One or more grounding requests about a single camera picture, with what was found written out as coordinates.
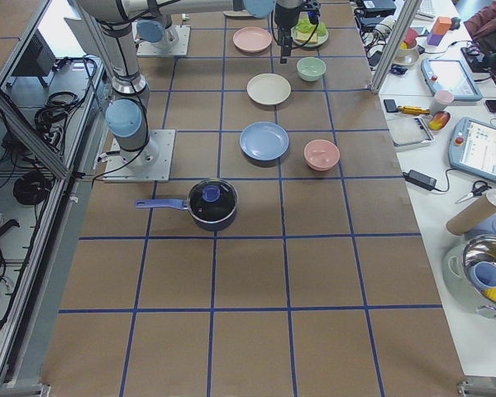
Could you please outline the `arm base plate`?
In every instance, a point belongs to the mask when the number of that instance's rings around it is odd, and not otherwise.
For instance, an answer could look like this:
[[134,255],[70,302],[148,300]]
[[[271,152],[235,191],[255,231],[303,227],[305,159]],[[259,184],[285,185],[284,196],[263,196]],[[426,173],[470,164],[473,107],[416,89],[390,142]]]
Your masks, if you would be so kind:
[[189,26],[172,25],[163,31],[159,41],[151,41],[160,37],[161,29],[157,26],[137,27],[137,51],[141,58],[185,57],[191,28]]
[[120,152],[115,138],[111,150],[118,154],[107,158],[103,181],[109,183],[168,182],[174,152],[175,129],[149,130],[150,141],[136,160],[130,152]]

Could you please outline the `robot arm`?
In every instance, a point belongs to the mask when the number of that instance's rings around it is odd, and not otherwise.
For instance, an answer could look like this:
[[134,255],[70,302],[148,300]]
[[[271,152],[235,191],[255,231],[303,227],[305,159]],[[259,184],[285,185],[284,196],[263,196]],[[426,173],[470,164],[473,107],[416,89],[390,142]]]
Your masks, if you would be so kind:
[[318,24],[317,1],[79,1],[78,5],[95,19],[103,34],[113,77],[112,87],[119,96],[107,110],[106,121],[120,148],[123,164],[130,168],[153,165],[160,157],[153,142],[146,116],[149,88],[141,74],[132,35],[132,23],[151,22],[156,35],[164,35],[163,22],[173,14],[246,10],[257,18],[271,14],[278,27],[280,61],[287,61],[293,49],[292,29],[302,12]]
[[152,19],[140,19],[136,23],[138,36],[154,47],[168,50],[179,42],[179,34],[173,26],[170,15],[160,15]]

